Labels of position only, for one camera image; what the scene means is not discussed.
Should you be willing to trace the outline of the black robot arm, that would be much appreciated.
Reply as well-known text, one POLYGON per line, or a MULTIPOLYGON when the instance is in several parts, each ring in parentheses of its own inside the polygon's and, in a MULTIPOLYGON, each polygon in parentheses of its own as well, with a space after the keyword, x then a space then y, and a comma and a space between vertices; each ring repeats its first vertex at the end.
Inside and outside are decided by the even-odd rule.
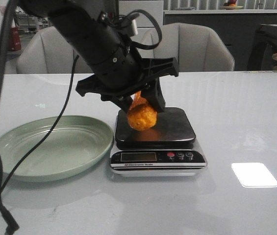
POLYGON ((140 92, 159 113, 165 110, 159 78, 178 75, 175 58, 142 58, 139 50, 156 48, 132 41, 134 20, 143 14, 154 25, 158 38, 162 32, 147 11, 135 9, 118 15, 116 0, 21 0, 19 7, 27 14, 47 18, 57 36, 51 38, 52 50, 72 47, 92 70, 92 76, 78 82, 76 91, 84 96, 97 93, 127 112, 131 96, 140 92))

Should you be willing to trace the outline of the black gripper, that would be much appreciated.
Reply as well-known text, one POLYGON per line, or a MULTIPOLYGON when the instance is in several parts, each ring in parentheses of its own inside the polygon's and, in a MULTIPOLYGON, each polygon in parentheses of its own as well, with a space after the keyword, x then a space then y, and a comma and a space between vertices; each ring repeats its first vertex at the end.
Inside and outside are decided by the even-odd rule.
POLYGON ((76 92, 100 94, 103 101, 111 101, 125 113, 132 105, 132 94, 140 91, 141 97, 158 112, 165 110, 159 78, 178 76, 177 60, 172 58, 142 58, 134 47, 91 50, 81 47, 78 54, 90 67, 93 75, 78 81, 76 92))

